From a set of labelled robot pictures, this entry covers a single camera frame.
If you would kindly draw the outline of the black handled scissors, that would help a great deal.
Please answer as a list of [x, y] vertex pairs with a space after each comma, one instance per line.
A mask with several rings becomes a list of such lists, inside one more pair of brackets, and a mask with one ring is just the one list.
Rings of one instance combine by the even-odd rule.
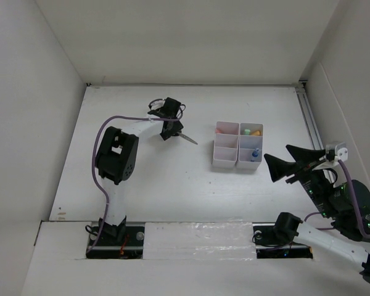
[[189, 136], [186, 136], [183, 133], [178, 133], [178, 136], [181, 137], [181, 138], [183, 138], [183, 139], [185, 139], [186, 141], [188, 141], [188, 142], [190, 142], [192, 144], [198, 145], [198, 143], [195, 140], [191, 139]]

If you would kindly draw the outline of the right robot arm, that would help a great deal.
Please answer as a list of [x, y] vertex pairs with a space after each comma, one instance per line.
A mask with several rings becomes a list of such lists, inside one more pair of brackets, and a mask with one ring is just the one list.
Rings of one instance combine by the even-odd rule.
[[318, 213], [330, 219], [331, 227], [346, 240], [334, 238], [306, 220], [282, 212], [269, 232], [271, 241], [264, 247], [274, 250], [293, 243], [319, 247], [349, 261], [370, 284], [370, 191], [362, 182], [351, 178], [344, 164], [348, 159], [346, 143], [333, 142], [321, 150], [288, 144], [286, 149], [293, 162], [264, 155], [272, 181], [285, 179], [287, 184], [300, 183]]

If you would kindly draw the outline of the left white organizer box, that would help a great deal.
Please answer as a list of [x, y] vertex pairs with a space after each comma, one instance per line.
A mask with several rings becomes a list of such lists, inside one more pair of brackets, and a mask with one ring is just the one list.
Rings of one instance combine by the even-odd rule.
[[233, 169], [237, 163], [239, 124], [218, 121], [216, 128], [222, 130], [223, 134], [215, 133], [212, 166], [214, 168]]

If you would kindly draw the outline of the aluminium rail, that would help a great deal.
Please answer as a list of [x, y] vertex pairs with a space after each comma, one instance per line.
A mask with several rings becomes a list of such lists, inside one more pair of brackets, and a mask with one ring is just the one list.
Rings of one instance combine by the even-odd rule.
[[300, 80], [294, 85], [294, 88], [303, 114], [303, 119], [305, 121], [311, 145], [314, 149], [320, 150], [323, 148], [323, 143], [319, 135], [318, 127], [316, 125], [310, 103], [308, 101], [305, 86], [306, 81]]

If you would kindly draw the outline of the white organizer box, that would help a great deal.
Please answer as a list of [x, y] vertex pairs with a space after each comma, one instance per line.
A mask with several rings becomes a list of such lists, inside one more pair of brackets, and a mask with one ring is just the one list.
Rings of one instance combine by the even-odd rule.
[[212, 166], [214, 168], [233, 169], [237, 163], [239, 124], [218, 121], [216, 128], [222, 130], [223, 134], [215, 133]]
[[239, 123], [239, 143], [236, 168], [256, 170], [262, 163], [263, 125]]

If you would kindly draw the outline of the white taped panel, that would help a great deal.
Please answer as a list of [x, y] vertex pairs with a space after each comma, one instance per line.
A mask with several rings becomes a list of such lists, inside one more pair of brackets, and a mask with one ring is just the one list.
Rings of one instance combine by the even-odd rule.
[[257, 258], [253, 224], [146, 223], [145, 260], [250, 261]]

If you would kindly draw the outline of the right white organizer box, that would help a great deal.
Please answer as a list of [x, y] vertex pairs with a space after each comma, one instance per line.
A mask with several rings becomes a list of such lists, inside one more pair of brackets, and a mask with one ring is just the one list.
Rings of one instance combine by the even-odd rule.
[[256, 170], [262, 163], [263, 125], [239, 123], [239, 143], [236, 168]]

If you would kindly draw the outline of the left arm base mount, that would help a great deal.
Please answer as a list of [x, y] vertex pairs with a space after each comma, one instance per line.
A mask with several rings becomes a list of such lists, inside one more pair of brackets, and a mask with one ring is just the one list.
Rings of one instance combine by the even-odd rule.
[[97, 244], [86, 251], [87, 259], [141, 259], [144, 250], [145, 225], [131, 224], [126, 226], [126, 233], [120, 242], [101, 234]]

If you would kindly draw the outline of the clear glue bottle blue cap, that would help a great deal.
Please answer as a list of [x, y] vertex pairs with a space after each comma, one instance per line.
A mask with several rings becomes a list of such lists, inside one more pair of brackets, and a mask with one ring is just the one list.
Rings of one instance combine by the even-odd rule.
[[251, 154], [250, 161], [251, 161], [251, 162], [256, 162], [256, 161], [257, 161], [257, 159], [258, 159], [259, 153], [260, 153], [260, 149], [259, 149], [259, 148], [256, 148], [256, 149], [252, 152], [252, 154]]

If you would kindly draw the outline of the blue correction tape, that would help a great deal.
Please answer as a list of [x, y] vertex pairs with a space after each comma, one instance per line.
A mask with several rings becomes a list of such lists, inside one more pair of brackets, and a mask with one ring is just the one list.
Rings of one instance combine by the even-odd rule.
[[240, 141], [240, 148], [241, 149], [253, 149], [253, 141], [250, 139], [242, 139]]

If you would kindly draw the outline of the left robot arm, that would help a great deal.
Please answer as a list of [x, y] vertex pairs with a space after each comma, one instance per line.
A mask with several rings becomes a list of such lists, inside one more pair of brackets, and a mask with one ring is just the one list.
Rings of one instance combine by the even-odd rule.
[[91, 171], [97, 188], [105, 197], [105, 210], [98, 225], [90, 230], [93, 245], [120, 245], [126, 237], [124, 182], [136, 166], [138, 147], [152, 137], [164, 141], [181, 134], [186, 106], [176, 99], [156, 99], [145, 117], [114, 115], [106, 119], [94, 141]]

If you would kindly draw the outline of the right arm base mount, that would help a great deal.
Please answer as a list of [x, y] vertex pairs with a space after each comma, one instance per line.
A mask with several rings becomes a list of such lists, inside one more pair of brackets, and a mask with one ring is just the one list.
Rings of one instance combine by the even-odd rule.
[[257, 259], [313, 259], [310, 247], [280, 240], [273, 231], [273, 225], [254, 226], [252, 242], [255, 244]]

